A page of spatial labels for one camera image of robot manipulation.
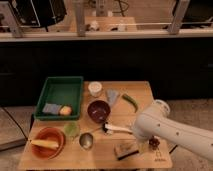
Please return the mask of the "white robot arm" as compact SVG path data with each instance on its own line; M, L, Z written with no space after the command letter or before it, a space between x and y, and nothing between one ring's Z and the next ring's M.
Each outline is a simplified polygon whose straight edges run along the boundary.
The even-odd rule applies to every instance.
M152 136L164 138L213 162L213 131L173 121L169 114L170 107L165 101L154 100L136 117L133 135L139 142Z

